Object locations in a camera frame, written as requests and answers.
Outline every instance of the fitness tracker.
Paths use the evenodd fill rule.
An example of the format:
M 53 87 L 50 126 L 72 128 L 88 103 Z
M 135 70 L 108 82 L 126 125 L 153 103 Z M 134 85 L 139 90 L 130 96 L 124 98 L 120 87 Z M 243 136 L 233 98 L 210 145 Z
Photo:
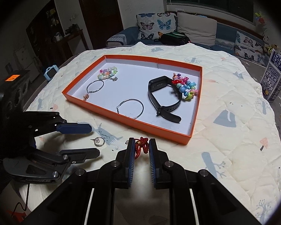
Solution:
M 149 81 L 148 84 L 148 95 L 150 98 L 150 101 L 154 105 L 155 109 L 157 110 L 156 115 L 162 116 L 164 119 L 171 121 L 173 123 L 179 123 L 181 121 L 181 117 L 172 114 L 171 112 L 177 109 L 181 103 L 182 100 L 182 93 L 179 91 L 179 89 L 176 87 L 175 84 L 172 83 L 172 79 L 170 79 L 167 76 L 162 76 L 156 79 L 152 79 Z M 161 106 L 152 92 L 158 91 L 166 86 L 171 86 L 178 96 L 178 102 L 171 105 L 171 106 Z

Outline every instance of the beige pillow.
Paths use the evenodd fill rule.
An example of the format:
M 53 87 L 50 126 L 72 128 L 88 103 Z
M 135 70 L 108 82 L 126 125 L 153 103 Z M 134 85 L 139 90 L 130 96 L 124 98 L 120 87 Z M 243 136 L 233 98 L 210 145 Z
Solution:
M 215 44 L 217 21 L 187 13 L 178 13 L 178 32 L 185 33 L 193 43 Z

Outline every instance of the black cable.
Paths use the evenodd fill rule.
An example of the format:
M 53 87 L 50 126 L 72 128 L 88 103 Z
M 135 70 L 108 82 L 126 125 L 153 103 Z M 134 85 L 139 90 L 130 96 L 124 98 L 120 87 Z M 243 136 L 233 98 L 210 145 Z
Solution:
M 18 206 L 19 204 L 21 205 L 21 208 L 22 208 L 22 210 L 23 210 L 23 211 L 26 211 L 26 210 L 27 210 L 27 205 L 28 205 L 28 195 L 29 195 L 29 187 L 30 187 L 30 184 L 28 184 L 28 186 L 27 186 L 27 195 L 26 195 L 25 209 L 23 208 L 23 206 L 22 206 L 21 202 L 18 202 L 18 203 L 16 204 L 15 209 L 13 210 L 13 213 L 11 214 L 11 217 L 13 217 L 13 215 L 14 215 L 14 213 L 15 213 L 16 209 L 17 209 L 17 206 Z

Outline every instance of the ring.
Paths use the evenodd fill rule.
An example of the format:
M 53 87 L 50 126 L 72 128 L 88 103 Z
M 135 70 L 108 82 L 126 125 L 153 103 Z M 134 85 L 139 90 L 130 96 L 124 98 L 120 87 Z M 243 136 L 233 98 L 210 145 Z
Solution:
M 137 102 L 139 102 L 141 105 L 142 105 L 142 107 L 143 107 L 143 103 L 141 102 L 141 101 L 139 101 L 139 100 L 137 100 L 137 99 L 127 99 L 127 100 L 125 100 L 125 101 L 122 101 L 117 107 L 116 107 L 116 110 L 117 110 L 117 112 L 120 114 L 120 112 L 119 112 L 119 107 L 123 104 L 123 103 L 125 103 L 125 102 L 127 102 L 127 101 L 137 101 Z M 143 114 L 143 110 L 141 111 L 141 113 L 137 116 L 137 117 L 135 117 L 135 118 L 133 118 L 133 119 L 137 119 L 137 118 L 139 118 L 142 114 Z
M 89 86 L 90 86 L 92 83 L 95 83 L 95 82 L 97 82 L 97 81 L 101 81 L 101 82 L 103 83 L 103 85 L 102 85 L 99 89 L 97 89 L 96 91 L 88 91 Z M 103 81 L 103 80 L 100 80 L 100 79 L 99 79 L 99 80 L 95 80 L 95 81 L 91 82 L 91 83 L 86 87 L 86 91 L 87 91 L 88 93 L 95 93 L 95 92 L 98 92 L 100 89 L 102 89 L 103 86 L 104 86 L 104 81 Z
M 105 139 L 102 138 L 102 137 L 96 137 L 96 138 L 91 139 L 91 140 L 94 142 L 95 146 L 97 146 L 97 147 L 103 146 L 104 143 L 105 143 Z

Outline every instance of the red string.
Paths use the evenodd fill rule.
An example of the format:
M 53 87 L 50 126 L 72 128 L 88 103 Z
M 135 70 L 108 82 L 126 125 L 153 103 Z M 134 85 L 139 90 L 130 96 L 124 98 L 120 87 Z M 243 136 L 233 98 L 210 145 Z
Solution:
M 143 152 L 147 154 L 149 152 L 149 143 L 148 138 L 141 137 L 140 139 L 135 139 L 135 159 L 137 159 L 141 154 L 141 149 L 143 149 Z

